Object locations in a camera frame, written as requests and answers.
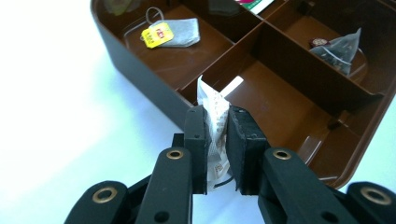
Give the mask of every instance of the brown plastic box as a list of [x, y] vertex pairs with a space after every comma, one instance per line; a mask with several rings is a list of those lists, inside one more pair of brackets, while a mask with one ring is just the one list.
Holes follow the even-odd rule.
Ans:
[[[126, 2], [92, 0], [94, 20], [115, 66], [176, 125], [196, 104], [200, 75], [217, 91], [240, 76], [227, 100], [252, 114], [273, 147], [296, 151], [329, 186], [345, 185], [396, 92], [395, 1], [275, 0], [260, 15], [234, 0]], [[197, 18], [200, 42], [146, 48], [149, 7], [168, 20]], [[351, 77], [309, 52], [314, 37], [359, 28]]]

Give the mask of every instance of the screw hole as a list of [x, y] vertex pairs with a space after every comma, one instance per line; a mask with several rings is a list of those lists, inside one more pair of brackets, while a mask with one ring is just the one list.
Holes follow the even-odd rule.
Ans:
[[154, 216], [154, 220], [159, 223], [164, 223], [169, 220], [169, 213], [167, 212], [158, 212]]
[[331, 212], [323, 212], [321, 216], [323, 217], [323, 219], [325, 219], [328, 222], [338, 223], [338, 217]]
[[290, 158], [291, 158], [291, 155], [289, 154], [289, 152], [287, 152], [287, 151], [284, 151], [284, 150], [281, 150], [281, 149], [279, 149], [279, 150], [275, 150], [274, 152], [273, 152], [273, 155], [275, 156], [275, 157], [277, 157], [278, 159], [280, 159], [280, 160], [289, 160]]
[[361, 194], [372, 203], [390, 205], [392, 202], [392, 199], [388, 196], [388, 194], [382, 192], [379, 189], [363, 187], [361, 189]]
[[166, 153], [166, 156], [171, 160], [178, 160], [183, 157], [183, 152], [180, 150], [172, 150]]
[[97, 190], [93, 196], [92, 200], [95, 203], [108, 203], [113, 200], [117, 195], [117, 190], [113, 187], [106, 187]]

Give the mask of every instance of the white table surface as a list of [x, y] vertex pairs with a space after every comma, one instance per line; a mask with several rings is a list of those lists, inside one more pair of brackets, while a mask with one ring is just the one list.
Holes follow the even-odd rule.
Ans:
[[[0, 223], [63, 223], [91, 185], [151, 173], [181, 130], [114, 68], [90, 0], [4, 1], [0, 30]], [[395, 136], [393, 100], [351, 182], [396, 191]], [[233, 188], [194, 196], [193, 223], [263, 223]]]

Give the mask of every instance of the tea bag tag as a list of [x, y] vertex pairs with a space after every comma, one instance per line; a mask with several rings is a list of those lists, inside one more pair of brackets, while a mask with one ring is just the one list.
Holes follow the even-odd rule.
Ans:
[[149, 49], [153, 49], [173, 39], [174, 34], [172, 33], [168, 23], [163, 21], [144, 30], [142, 32], [142, 37], [146, 46]]

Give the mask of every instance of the tea bag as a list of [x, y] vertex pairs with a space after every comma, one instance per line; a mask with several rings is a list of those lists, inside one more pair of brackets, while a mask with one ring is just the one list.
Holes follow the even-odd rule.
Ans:
[[361, 28], [355, 34], [335, 38], [330, 44], [314, 47], [310, 51], [348, 76], [351, 62], [359, 47], [360, 36]]
[[[158, 14], [161, 16], [161, 19], [156, 22], [151, 22], [149, 20], [149, 11], [151, 9], [155, 9], [158, 11]], [[160, 31], [160, 34], [157, 35], [156, 31], [157, 27], [160, 24], [165, 24], [169, 28], [169, 33], [171, 33], [171, 38], [167, 38], [166, 41], [159, 41], [158, 44], [155, 44], [154, 47], [168, 47], [168, 48], [186, 48], [200, 41], [201, 37], [199, 35], [199, 27], [198, 20], [195, 18], [186, 19], [186, 20], [165, 20], [163, 13], [157, 7], [150, 7], [146, 11], [146, 20], [150, 24], [148, 29], [143, 32], [150, 32], [154, 37], [163, 38], [163, 30]]]
[[213, 190], [216, 185], [225, 181], [230, 163], [225, 150], [226, 127], [230, 103], [218, 91], [198, 78], [198, 104], [207, 111], [206, 123], [212, 142], [207, 156], [207, 189]]
[[200, 41], [198, 20], [186, 19], [186, 20], [164, 20], [156, 21], [150, 25], [150, 27], [155, 26], [161, 22], [168, 23], [174, 37], [161, 44], [161, 47], [171, 47], [171, 48], [186, 48]]

